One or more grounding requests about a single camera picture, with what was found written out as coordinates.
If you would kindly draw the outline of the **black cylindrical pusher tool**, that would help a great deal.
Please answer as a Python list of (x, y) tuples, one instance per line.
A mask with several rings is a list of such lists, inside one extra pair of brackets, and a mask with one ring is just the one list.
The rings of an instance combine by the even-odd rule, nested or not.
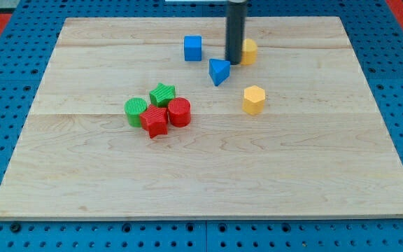
[(226, 9), (225, 59), (238, 65), (242, 58), (242, 43), (248, 0), (229, 0)]

